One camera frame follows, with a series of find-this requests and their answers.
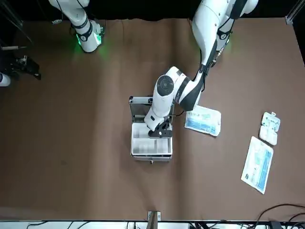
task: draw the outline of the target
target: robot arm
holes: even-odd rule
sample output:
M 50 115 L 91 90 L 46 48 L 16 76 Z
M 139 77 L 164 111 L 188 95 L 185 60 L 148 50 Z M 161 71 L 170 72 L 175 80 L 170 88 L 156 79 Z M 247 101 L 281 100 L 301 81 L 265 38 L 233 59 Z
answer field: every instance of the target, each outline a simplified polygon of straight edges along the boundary
M 215 53 L 224 47 L 224 44 L 217 45 L 224 38 L 218 33 L 219 28 L 231 32 L 233 21 L 244 12 L 251 12 L 257 2 L 258 0 L 203 0 L 200 3 L 192 24 L 194 37 L 202 51 L 198 73 L 194 80 L 190 80 L 179 69 L 172 67 L 159 77 L 154 87 L 152 106 L 144 119 L 152 131 L 167 120 L 173 100 L 185 111 L 194 109 Z
M 89 20 L 83 9 L 89 4 L 89 0 L 49 0 L 49 2 L 69 18 L 85 52 L 92 52 L 101 44 L 101 26 Z

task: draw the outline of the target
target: brown table surface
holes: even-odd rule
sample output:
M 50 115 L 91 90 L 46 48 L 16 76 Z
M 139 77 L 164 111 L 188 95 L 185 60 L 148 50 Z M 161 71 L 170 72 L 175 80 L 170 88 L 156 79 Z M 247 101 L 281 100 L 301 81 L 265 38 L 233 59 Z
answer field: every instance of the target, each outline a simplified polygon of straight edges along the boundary
M 199 49 L 188 21 L 108 21 L 91 54 L 69 26 L 26 23 L 35 45 L 24 52 L 42 80 L 24 75 L 0 89 L 2 219 L 142 220 L 155 209 L 163 220 L 255 220 L 278 203 L 305 204 L 305 68 L 284 19 L 235 23 L 199 103 L 221 112 L 220 135 L 184 129 L 184 115 L 175 118 L 173 159 L 154 165 L 130 156 L 128 99 L 152 94 L 172 65 L 195 75 Z M 15 43 L 25 41 L 19 33 Z M 281 126 L 262 195 L 240 177 L 265 111 Z M 263 219 L 299 211 L 283 207 Z

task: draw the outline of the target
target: white plastic case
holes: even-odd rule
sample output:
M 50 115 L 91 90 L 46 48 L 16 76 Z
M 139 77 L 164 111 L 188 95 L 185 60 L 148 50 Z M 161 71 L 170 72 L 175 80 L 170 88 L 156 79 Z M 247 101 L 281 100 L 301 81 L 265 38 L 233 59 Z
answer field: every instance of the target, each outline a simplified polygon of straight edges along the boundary
M 131 156 L 141 161 L 170 161 L 173 155 L 173 138 L 149 138 L 150 129 L 144 122 L 153 98 L 130 97 L 132 113 Z M 168 130 L 172 130 L 172 118 Z
M 279 130 L 281 123 L 281 120 L 275 115 L 274 112 L 271 114 L 265 112 L 262 118 L 262 126 L 259 130 L 259 137 L 273 146 L 277 144 L 276 132 Z

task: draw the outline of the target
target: case lid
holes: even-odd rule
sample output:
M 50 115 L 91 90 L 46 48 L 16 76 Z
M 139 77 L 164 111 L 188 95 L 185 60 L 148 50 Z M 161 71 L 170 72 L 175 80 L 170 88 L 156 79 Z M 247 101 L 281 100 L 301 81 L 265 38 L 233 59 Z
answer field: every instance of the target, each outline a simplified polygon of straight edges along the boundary
M 147 97 L 133 97 L 129 98 L 129 107 L 132 115 L 132 122 L 143 123 L 144 118 L 147 115 L 149 109 L 153 104 L 153 98 L 150 96 Z M 169 113 L 170 123 L 173 121 L 173 110 L 174 103 L 172 104 L 171 111 Z
M 262 125 L 267 127 L 268 129 L 272 129 L 273 131 L 277 132 L 280 128 L 281 120 L 276 117 L 276 114 L 272 112 L 271 114 L 268 112 L 264 113 L 262 118 Z

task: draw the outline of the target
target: open case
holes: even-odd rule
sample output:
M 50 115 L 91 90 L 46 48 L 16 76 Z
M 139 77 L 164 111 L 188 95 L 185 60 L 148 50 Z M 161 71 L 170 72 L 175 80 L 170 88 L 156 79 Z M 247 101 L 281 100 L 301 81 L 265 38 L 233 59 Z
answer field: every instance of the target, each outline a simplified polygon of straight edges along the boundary
M 153 102 L 152 97 L 130 97 L 129 105 L 132 114 L 132 140 L 131 156 L 136 160 L 150 161 L 170 161 L 173 155 L 173 138 L 149 138 L 150 129 L 144 122 Z M 173 114 L 174 104 L 172 104 L 169 115 Z M 172 130 L 173 117 L 170 116 L 170 125 L 167 130 Z

